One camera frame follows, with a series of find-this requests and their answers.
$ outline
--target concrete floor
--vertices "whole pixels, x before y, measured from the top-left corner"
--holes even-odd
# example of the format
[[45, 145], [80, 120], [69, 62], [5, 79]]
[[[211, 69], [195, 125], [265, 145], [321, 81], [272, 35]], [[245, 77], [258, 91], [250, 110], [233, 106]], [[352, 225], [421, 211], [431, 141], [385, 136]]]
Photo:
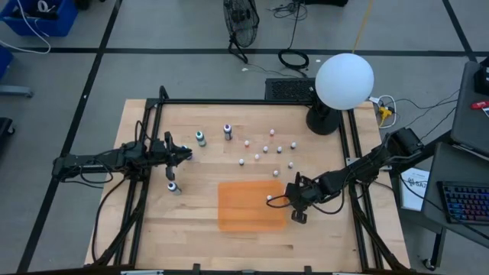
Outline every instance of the concrete floor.
[[[489, 51], [484, 20], [489, 2], [449, 2], [472, 50]], [[58, 50], [86, 48], [88, 53], [15, 53], [8, 74], [0, 81], [5, 85], [30, 86], [36, 92], [32, 99], [0, 98], [0, 116], [13, 118], [17, 125], [15, 136], [0, 158], [0, 273], [17, 270], [50, 182], [52, 160], [61, 152], [115, 3], [116, 0], [94, 1], [88, 11], [79, 13], [68, 37], [49, 39]], [[266, 10], [280, 3], [288, 1], [257, 0], [261, 24], [250, 48], [288, 46], [293, 21], [276, 19]], [[297, 25], [293, 48], [351, 50], [367, 6], [367, 0], [351, 0], [345, 8], [309, 6], [308, 18]], [[18, 37], [4, 24], [0, 24], [0, 39], [20, 47], [43, 46], [36, 38]], [[124, 0], [107, 48], [225, 49], [227, 41], [221, 0], [208, 0], [205, 4], [199, 0]], [[374, 69], [374, 95], [408, 98], [420, 105], [432, 105], [457, 90], [468, 61], [441, 0], [374, 0], [358, 49], [366, 50], [364, 57]], [[386, 52], [384, 55], [390, 56], [383, 56], [368, 50], [422, 51], [415, 55], [423, 56], [407, 56], [406, 52]], [[445, 51], [450, 57], [426, 51]], [[453, 51], [460, 52], [458, 57]], [[476, 54], [482, 58], [483, 53]], [[248, 57], [250, 63], [266, 69], [283, 70], [276, 55]], [[314, 76], [329, 57], [310, 55], [313, 61], [308, 75]], [[106, 53], [71, 152], [94, 154], [110, 148], [124, 101], [156, 97], [160, 85], [165, 85], [172, 98], [262, 99], [265, 79], [280, 77], [243, 72], [243, 67], [228, 54]], [[287, 70], [283, 73], [295, 74]], [[397, 107], [400, 119], [391, 130], [403, 127], [422, 113], [405, 102]], [[431, 111], [412, 125], [413, 130], [424, 135], [452, 108], [445, 105]], [[451, 120], [452, 117], [442, 123], [426, 141], [450, 129]], [[422, 167], [429, 169], [429, 163]], [[99, 200], [97, 189], [62, 184], [29, 270], [80, 267]], [[412, 267], [426, 272], [420, 261], [431, 255], [434, 234], [408, 222], [402, 225]], [[436, 272], [484, 273], [489, 268], [484, 255], [486, 248], [449, 232], [442, 266]]]

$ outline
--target lamp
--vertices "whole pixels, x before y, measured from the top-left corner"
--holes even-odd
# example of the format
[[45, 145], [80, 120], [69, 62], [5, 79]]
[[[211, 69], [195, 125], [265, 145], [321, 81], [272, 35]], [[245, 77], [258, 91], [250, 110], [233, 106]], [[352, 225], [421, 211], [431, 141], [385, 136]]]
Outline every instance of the lamp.
[[365, 101], [374, 88], [374, 72], [368, 62], [353, 53], [341, 53], [321, 65], [316, 75], [313, 107], [306, 123], [316, 134], [338, 128], [338, 110], [349, 110]]

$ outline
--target black lamp base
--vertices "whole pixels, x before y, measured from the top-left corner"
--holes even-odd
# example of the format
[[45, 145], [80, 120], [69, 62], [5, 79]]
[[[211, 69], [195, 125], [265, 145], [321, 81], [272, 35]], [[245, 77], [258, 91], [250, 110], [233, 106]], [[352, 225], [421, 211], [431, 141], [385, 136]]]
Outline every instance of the black lamp base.
[[306, 115], [307, 127], [316, 134], [326, 135], [334, 132], [339, 126], [341, 112], [322, 103], [313, 106]]

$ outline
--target desk fan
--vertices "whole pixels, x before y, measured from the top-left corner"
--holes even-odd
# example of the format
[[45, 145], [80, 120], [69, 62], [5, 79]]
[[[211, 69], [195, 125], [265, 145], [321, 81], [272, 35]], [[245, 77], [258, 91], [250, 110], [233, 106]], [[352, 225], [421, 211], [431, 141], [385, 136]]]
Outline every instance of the desk fan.
[[241, 47], [250, 46], [257, 37], [260, 18], [254, 0], [224, 0], [224, 18], [229, 32], [229, 53], [248, 63]]

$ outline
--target blue bin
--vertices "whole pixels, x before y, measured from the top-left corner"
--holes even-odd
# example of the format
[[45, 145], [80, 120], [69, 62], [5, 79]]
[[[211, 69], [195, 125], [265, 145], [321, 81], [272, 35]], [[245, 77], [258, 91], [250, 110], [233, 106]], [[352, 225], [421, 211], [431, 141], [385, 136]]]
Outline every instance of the blue bin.
[[13, 58], [14, 56], [7, 49], [0, 46], [0, 79], [3, 77]]
[[[27, 13], [32, 8], [37, 8], [37, 0], [20, 0], [24, 12]], [[43, 35], [43, 32], [49, 36], [53, 37], [65, 37], [70, 32], [71, 26], [78, 15], [78, 10], [76, 9], [73, 0], [44, 0], [48, 7], [56, 5], [58, 7], [57, 20], [47, 20], [38, 19], [37, 22], [35, 18], [27, 18], [29, 25], [35, 29], [37, 33]], [[25, 35], [36, 35], [31, 29], [25, 24], [23, 18], [13, 18], [11, 14], [18, 6], [17, 0], [8, 1], [7, 5], [3, 8], [2, 13], [0, 13], [0, 20], [4, 21], [16, 34]]]

